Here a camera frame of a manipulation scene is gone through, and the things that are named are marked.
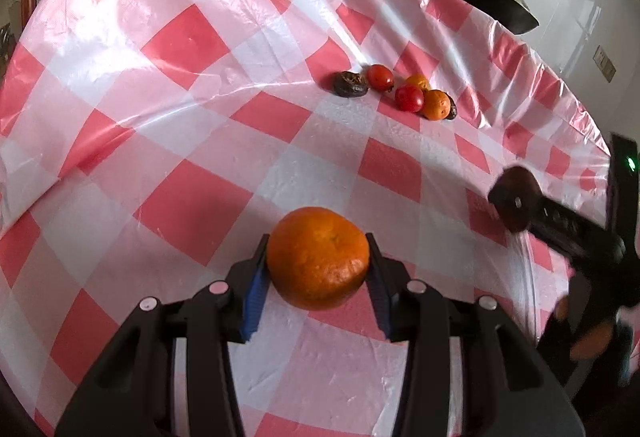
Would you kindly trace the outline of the small orange mandarin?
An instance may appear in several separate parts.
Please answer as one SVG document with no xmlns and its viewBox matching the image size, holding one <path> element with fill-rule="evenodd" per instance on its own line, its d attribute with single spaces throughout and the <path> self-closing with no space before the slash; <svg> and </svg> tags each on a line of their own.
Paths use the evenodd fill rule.
<svg viewBox="0 0 640 437">
<path fill-rule="evenodd" d="M 430 91 L 432 89 L 427 77 L 423 74 L 412 74 L 405 79 L 405 84 L 421 89 L 422 91 Z"/>
<path fill-rule="evenodd" d="M 421 115 L 428 120 L 443 120 L 451 111 L 451 101 L 442 90 L 427 90 L 423 93 Z"/>
</svg>

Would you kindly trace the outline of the red tomato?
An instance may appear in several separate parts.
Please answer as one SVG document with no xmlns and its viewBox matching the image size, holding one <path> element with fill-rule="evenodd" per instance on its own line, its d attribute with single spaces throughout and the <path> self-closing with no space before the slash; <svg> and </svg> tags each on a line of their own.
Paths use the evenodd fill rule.
<svg viewBox="0 0 640 437">
<path fill-rule="evenodd" d="M 378 92 L 390 92 L 394 88 L 395 77 L 392 71 L 382 64 L 372 64 L 366 70 L 369 86 Z"/>
<path fill-rule="evenodd" d="M 415 85 L 402 85 L 395 90 L 394 102 L 398 110 L 419 113 L 424 105 L 424 92 Z"/>
</svg>

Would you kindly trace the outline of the small orange mandarin rear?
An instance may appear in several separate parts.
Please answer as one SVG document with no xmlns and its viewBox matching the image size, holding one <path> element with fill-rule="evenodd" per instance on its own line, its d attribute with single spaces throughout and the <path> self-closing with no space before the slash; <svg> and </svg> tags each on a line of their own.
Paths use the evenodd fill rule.
<svg viewBox="0 0 640 437">
<path fill-rule="evenodd" d="M 412 74 L 405 79 L 405 84 L 421 89 L 422 91 L 430 91 L 432 89 L 427 77 L 423 74 Z"/>
</svg>

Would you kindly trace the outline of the dark passion fruit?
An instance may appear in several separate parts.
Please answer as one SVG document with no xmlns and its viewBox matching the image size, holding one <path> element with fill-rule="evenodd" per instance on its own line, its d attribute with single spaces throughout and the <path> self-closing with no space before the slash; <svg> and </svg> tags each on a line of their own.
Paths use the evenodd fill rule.
<svg viewBox="0 0 640 437">
<path fill-rule="evenodd" d="M 333 91 L 343 98 L 363 97 L 369 91 L 369 85 L 360 73 L 337 72 L 333 76 Z"/>
</svg>

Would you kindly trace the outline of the large orange mandarin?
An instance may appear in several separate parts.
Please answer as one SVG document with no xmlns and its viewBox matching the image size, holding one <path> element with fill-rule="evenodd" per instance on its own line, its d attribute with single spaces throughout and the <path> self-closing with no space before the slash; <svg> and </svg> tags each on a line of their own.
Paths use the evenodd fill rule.
<svg viewBox="0 0 640 437">
<path fill-rule="evenodd" d="M 340 307 L 366 279 L 370 249 L 351 221 L 323 207 L 286 214 L 269 235 L 271 282 L 290 305 L 308 311 Z"/>
</svg>

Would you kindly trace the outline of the dark purple fruit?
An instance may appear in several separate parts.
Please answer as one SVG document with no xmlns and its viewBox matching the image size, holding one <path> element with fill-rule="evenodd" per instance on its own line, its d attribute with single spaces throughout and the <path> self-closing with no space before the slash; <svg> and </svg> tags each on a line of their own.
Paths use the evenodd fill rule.
<svg viewBox="0 0 640 437">
<path fill-rule="evenodd" d="M 534 175 L 523 166 L 506 168 L 488 193 L 499 219 L 511 233 L 526 231 L 542 197 Z"/>
</svg>

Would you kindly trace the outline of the red white checkered tablecloth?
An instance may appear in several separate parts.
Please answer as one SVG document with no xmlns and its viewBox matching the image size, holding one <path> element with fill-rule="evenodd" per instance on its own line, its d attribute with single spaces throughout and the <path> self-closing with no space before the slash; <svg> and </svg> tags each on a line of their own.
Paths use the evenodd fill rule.
<svg viewBox="0 0 640 437">
<path fill-rule="evenodd" d="M 372 64 L 392 91 L 333 91 Z M 455 119 L 396 108 L 416 73 Z M 517 163 L 603 220 L 596 124 L 461 0 L 42 0 L 1 87 L 2 373 L 50 433 L 141 298 L 193 295 L 303 206 L 537 336 L 567 267 L 489 208 Z"/>
</svg>

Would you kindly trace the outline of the wall socket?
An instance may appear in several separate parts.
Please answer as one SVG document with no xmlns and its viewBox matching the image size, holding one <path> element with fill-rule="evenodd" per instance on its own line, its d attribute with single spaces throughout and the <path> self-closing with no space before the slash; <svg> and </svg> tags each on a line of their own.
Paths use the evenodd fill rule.
<svg viewBox="0 0 640 437">
<path fill-rule="evenodd" d="M 592 57 L 594 64 L 607 82 L 612 82 L 616 74 L 616 67 L 601 46 L 597 46 Z"/>
</svg>

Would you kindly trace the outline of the dark fruit far right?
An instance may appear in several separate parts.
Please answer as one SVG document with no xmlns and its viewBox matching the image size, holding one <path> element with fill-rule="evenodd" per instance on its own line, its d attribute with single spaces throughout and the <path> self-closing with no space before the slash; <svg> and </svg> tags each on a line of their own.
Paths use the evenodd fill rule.
<svg viewBox="0 0 640 437">
<path fill-rule="evenodd" d="M 446 119 L 453 120 L 458 115 L 457 105 L 456 105 L 456 102 L 454 102 L 453 97 L 448 96 L 448 99 L 449 99 L 450 107 L 449 107 L 449 114 L 447 115 Z"/>
</svg>

